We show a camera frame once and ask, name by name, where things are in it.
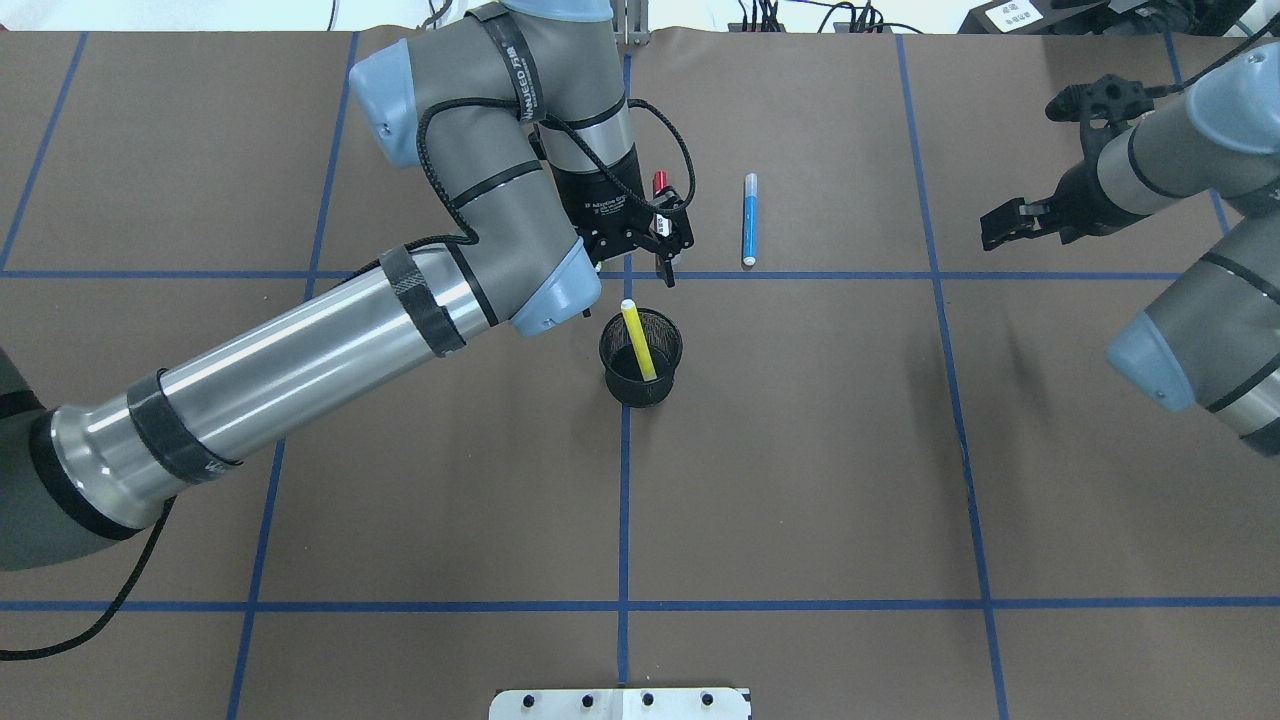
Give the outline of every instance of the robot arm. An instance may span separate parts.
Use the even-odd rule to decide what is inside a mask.
[[[388,158],[421,160],[447,200],[462,229],[452,241],[392,249],[96,407],[45,410],[0,354],[0,570],[132,537],[168,498],[489,327],[532,336],[582,313],[600,293],[598,259],[657,247],[653,213],[634,197],[643,186],[612,17],[607,0],[507,0],[352,69]],[[521,124],[539,119],[559,193]],[[659,205],[687,229],[675,191]],[[686,232],[659,256],[691,243]]]
[[[1166,409],[1199,404],[1258,452],[1280,455],[1280,45],[1245,53],[1128,127],[1153,108],[1151,95],[1108,76],[1051,102],[1051,119],[1080,122],[1085,160],[1052,197],[983,217],[983,247],[1110,234],[1217,190],[1244,220],[1138,314],[1107,359]]]

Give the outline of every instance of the black band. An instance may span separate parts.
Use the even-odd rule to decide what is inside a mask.
[[[471,295],[474,295],[476,302],[480,304],[480,310],[484,311],[484,319],[489,322],[490,328],[497,328],[499,324],[498,314],[493,311],[489,296],[480,288],[480,281],[476,279],[476,274],[471,270],[471,263],[467,263],[467,256],[462,254],[462,249],[458,247],[456,242],[445,243],[445,247],[449,249],[449,255],[452,255],[453,261],[457,263],[458,270],[462,272],[462,277],[466,278],[467,284],[471,286]]]
[[[138,534],[138,528],[122,525],[99,512],[97,507],[76,489],[72,479],[67,477],[61,460],[58,459],[58,451],[54,450],[52,421],[52,410],[37,418],[31,424],[31,437],[27,442],[31,464],[35,465],[36,475],[44,483],[49,497],[54,498],[68,518],[97,537],[119,542]]]
[[[392,283],[392,291],[401,301],[401,307],[413,320],[413,327],[422,334],[422,340],[431,347],[436,357],[466,346],[453,319],[443,307],[435,304],[431,288],[426,286],[426,278],[417,269],[417,263],[408,255],[403,246],[392,247],[378,259],[383,266],[387,282]]]
[[[1167,190],[1151,182],[1151,178],[1147,177],[1147,173],[1142,172],[1142,168],[1138,165],[1138,158],[1133,152],[1133,138],[1135,137],[1138,137],[1138,128],[1133,128],[1133,132],[1129,133],[1129,167],[1133,168],[1133,174],[1135,178],[1138,178],[1138,182],[1147,186],[1147,190],[1155,192],[1156,195],[1164,195],[1165,197],[1171,197],[1174,200],[1184,200],[1185,197],[1188,197],[1187,195],[1176,195],[1169,192]]]
[[[534,64],[534,54],[529,51],[529,42],[525,33],[520,32],[520,26],[511,17],[502,3],[489,3],[467,12],[468,15],[480,20],[480,27],[489,33],[493,44],[502,54],[502,64],[511,76],[511,86],[516,88],[516,102],[520,104],[520,122],[534,123],[547,117],[547,108],[543,105],[543,85],[538,79],[538,65]]]
[[[44,409],[45,406],[36,400],[36,393],[29,389],[19,389],[18,392],[0,395],[0,420],[22,413]]]
[[[1217,252],[1206,252],[1201,256],[1201,260],[1211,265],[1217,265],[1228,273],[1240,278],[1242,281],[1253,286],[1254,290],[1267,296],[1272,302],[1280,304],[1280,288],[1267,282],[1266,278],[1254,273],[1253,270],[1245,268],[1244,265],[1226,258],[1225,255],[1219,255]]]
[[[1258,383],[1267,379],[1267,377],[1270,377],[1271,373],[1275,373],[1277,369],[1280,369],[1280,355],[1276,355],[1275,357],[1271,359],[1270,363],[1263,365],[1261,370],[1249,375],[1249,379],[1235,386],[1235,389],[1217,398],[1216,402],[1206,405],[1204,409],[1208,410],[1210,413],[1217,413],[1219,410],[1222,410],[1228,405],[1248,395],[1251,389],[1258,387]]]
[[[1261,429],[1240,437],[1240,439],[1267,457],[1280,455],[1280,418],[1271,420]]]
[[[219,457],[191,434],[160,387],[159,370],[129,386],[124,400],[142,445],[166,473],[192,484],[216,480],[238,461]]]
[[[1275,213],[1280,210],[1280,177],[1257,190],[1222,200],[1226,200],[1228,205],[1235,208],[1245,218]]]
[[[590,118],[586,118],[585,120],[566,122],[564,124],[567,127],[573,128],[573,129],[586,129],[586,128],[589,128],[591,126],[598,126],[598,124],[603,123],[604,120],[612,118],[613,115],[617,115],[618,111],[622,110],[626,106],[627,106],[627,96],[623,95],[608,110],[605,110],[603,113],[598,113],[595,115],[591,115]]]
[[[508,182],[518,178],[520,176],[527,176],[529,173],[535,173],[535,172],[538,172],[540,169],[543,169],[543,164],[539,163],[538,160],[530,160],[527,163],[521,163],[521,164],[518,164],[518,165],[516,165],[513,168],[507,168],[506,170],[503,170],[503,172],[500,172],[500,173],[498,173],[498,174],[495,174],[495,176],[493,176],[490,178],[485,178],[485,179],[475,183],[474,186],[463,190],[462,192],[454,195],[453,196],[453,206],[454,208],[462,208],[467,202],[471,202],[476,197],[480,197],[481,195],[489,192],[490,190],[493,190],[493,188],[495,188],[498,186],[506,184],[506,183],[508,183]]]

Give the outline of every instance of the black mesh cup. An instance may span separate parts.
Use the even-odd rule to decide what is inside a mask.
[[[658,378],[645,382],[640,375],[640,364],[636,363],[622,313],[614,315],[600,333],[600,363],[604,363],[604,384],[618,402],[632,407],[649,407],[671,395],[671,387],[676,382],[676,365],[680,365],[680,354],[685,343],[676,324],[666,315],[648,307],[637,310]]]

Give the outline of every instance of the metal bracket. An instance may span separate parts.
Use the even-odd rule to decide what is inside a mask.
[[[613,37],[618,45],[649,44],[649,0],[611,0]]]
[[[489,720],[750,720],[751,691],[650,688],[506,691],[489,705]]]

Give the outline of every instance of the blue joint cap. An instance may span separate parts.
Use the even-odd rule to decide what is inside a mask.
[[[1178,413],[1196,402],[1187,373],[1151,315],[1138,313],[1107,345],[1107,363],[1165,410]]]
[[[599,23],[613,19],[609,0],[502,0],[507,8],[552,20]]]
[[[1204,137],[1236,152],[1280,152],[1280,46],[1245,50],[1187,91],[1187,117]]]
[[[397,168],[416,167],[417,99],[408,44],[401,40],[356,63],[348,79],[383,155]]]
[[[600,299],[600,277],[579,238],[538,292],[512,318],[525,337],[541,334],[590,307]]]

